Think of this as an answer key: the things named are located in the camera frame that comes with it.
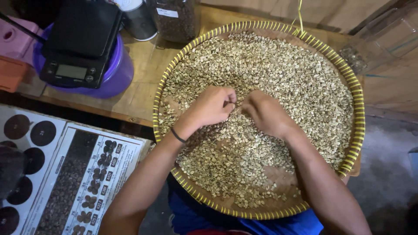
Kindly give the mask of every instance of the purple container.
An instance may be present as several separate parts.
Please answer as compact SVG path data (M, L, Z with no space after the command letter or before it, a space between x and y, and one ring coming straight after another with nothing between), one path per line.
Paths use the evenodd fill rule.
M42 34L43 38L48 38L51 32L52 24L48 26ZM36 73L42 70L45 58L41 54L41 43L36 43L33 50L33 67L35 67ZM100 99L107 99L112 96L122 93L133 78L133 64L129 57L129 53L125 50L122 42L122 37L118 34L115 51L110 58L110 63L107 71L104 73L102 85L99 89L90 89L84 87L78 88L62 88L49 85L57 90L69 93L78 93L83 95L92 96Z

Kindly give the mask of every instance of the basket rim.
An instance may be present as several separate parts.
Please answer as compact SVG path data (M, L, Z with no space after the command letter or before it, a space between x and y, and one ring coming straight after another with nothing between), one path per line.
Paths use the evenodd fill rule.
M338 176L343 179L347 176L347 173L351 171L354 162L356 161L361 147L363 145L363 140L365 136L365 112L364 112L364 98L363 98L363 89L362 86L357 79L357 76L354 74L352 68L347 64L347 62L329 45L326 45L321 40L316 39L315 36L309 34L307 31L301 31L300 28L284 24L275 21L261 21L261 20L252 20L252 21L240 21L235 23L230 23L227 25L220 26L218 28L212 29L203 35L195 38L185 47L183 47L180 52L174 57L171 63L168 64L166 70L164 71L162 78L160 80L159 86L157 87L157 91L155 93L155 99L153 103L153 130L155 140L158 144L159 141L162 140L162 135L159 131L159 107L160 107L160 100L162 96L162 92L165 86L165 83L170 75L171 71L176 67L178 62L186 55L192 48L196 47L197 45L201 44L202 42L216 37L222 33L228 33L235 30L246 30L246 29L265 29L271 31L281 31L287 34L291 34L294 37L299 38L309 46L315 48L319 53L323 54L340 72L340 74L345 78L347 82L347 86L351 91L353 96L353 115L354 115L354 136L350 140L348 154L345 156L343 160L343 164L337 171ZM245 219L254 219L254 220L272 220L278 219L283 217L288 217L291 215L295 215L307 210L310 206L309 204L304 201L303 203L296 204L290 206L287 209L283 210L273 210L270 212L264 213L247 213L244 209L243 210L234 210L225 208L221 205L215 204L209 198L202 195L198 190L194 189L192 184L188 184L185 182L185 179L182 179L182 176L177 176L181 171L181 167L175 163L174 167L171 169L171 173L177 182L199 203L206 204L210 206L212 209L217 210L223 214L235 216L235 217L242 217Z

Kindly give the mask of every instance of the digital kitchen scale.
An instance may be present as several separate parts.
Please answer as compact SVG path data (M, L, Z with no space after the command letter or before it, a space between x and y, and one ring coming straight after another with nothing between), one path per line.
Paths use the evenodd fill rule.
M42 55L40 79L57 87L100 88L122 12L114 4L70 1L60 9Z

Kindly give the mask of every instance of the hand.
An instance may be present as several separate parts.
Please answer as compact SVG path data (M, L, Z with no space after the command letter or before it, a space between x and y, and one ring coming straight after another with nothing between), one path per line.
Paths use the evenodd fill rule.
M202 126L225 121L234 110L234 103L236 102L237 95L233 88L211 85L197 97L190 108L179 118L174 129L182 139L187 139Z
M242 110L247 112L258 129L267 135L287 140L293 133L301 131L280 102L262 91L252 91L244 99Z

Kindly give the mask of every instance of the scale button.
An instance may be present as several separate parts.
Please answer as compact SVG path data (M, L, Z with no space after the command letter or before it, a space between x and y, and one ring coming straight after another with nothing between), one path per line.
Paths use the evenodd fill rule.
M86 81L88 81L88 82L93 81L93 76L90 76L90 75L89 75L89 76L87 76L87 77L86 77Z

